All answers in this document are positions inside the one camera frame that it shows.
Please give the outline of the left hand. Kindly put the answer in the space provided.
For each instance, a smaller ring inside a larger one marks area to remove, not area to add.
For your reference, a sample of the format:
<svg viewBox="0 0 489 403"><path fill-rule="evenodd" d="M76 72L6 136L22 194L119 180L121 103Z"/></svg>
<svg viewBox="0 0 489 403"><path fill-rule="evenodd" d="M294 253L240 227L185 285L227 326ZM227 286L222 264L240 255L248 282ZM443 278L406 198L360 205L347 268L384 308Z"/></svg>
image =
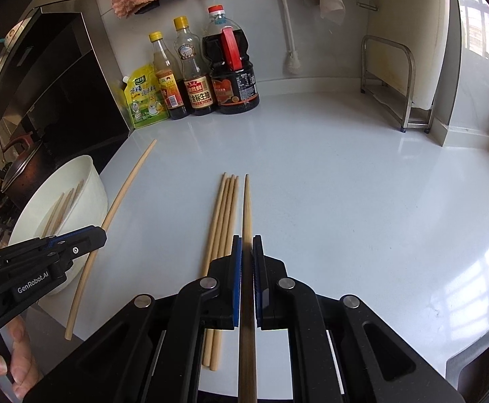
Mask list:
<svg viewBox="0 0 489 403"><path fill-rule="evenodd" d="M41 373L31 350L26 323L21 316L13 318L6 325L12 339L11 361L0 356L0 376L10 372L13 378L12 389L17 398L23 399L39 380Z"/></svg>

